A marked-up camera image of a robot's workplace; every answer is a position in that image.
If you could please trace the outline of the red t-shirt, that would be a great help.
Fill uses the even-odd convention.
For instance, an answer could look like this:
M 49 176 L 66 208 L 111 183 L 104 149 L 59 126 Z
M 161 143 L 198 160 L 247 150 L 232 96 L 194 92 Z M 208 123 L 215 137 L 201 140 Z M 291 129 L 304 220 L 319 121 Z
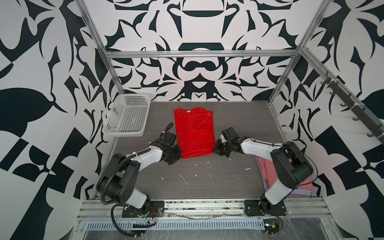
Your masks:
M 174 110 L 176 134 L 180 138 L 182 158 L 213 154 L 215 146 L 214 112 L 196 107 Z

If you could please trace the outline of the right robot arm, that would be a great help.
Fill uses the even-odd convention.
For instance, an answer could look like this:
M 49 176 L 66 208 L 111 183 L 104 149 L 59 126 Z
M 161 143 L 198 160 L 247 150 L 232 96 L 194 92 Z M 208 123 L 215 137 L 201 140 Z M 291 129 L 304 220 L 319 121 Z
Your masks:
M 307 156 L 293 142 L 274 144 L 258 141 L 252 137 L 241 138 L 233 128 L 222 131 L 213 152 L 227 158 L 234 152 L 272 161 L 277 180 L 262 194 L 258 202 L 259 211 L 262 213 L 276 209 L 293 190 L 314 173 Z

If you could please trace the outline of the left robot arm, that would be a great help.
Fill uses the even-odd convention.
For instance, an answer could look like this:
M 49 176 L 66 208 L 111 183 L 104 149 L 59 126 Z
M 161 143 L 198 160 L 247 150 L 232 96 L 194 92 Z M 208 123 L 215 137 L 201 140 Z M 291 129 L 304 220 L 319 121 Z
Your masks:
M 173 165 L 182 158 L 179 137 L 170 132 L 162 132 L 160 137 L 141 151 L 130 155 L 112 156 L 97 183 L 97 191 L 104 205 L 117 204 L 147 212 L 150 197 L 136 188 L 139 172 L 146 167 L 166 162 Z

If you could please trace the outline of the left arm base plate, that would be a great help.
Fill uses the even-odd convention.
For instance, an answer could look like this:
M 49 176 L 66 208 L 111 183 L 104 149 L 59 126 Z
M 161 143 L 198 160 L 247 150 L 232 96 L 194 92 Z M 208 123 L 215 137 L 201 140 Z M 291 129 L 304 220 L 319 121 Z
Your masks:
M 155 218 L 163 214 L 164 208 L 164 201 L 147 201 L 140 209 L 133 206 L 124 207 L 122 217 L 138 218 L 140 216 L 145 216 L 147 218 Z

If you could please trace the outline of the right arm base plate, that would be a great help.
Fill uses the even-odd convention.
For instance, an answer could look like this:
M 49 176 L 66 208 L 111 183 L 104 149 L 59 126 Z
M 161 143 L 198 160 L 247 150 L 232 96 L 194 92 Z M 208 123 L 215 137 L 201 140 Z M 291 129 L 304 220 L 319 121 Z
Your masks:
M 272 205 L 268 200 L 245 200 L 245 214 L 254 216 L 286 216 L 286 206 L 284 201 Z

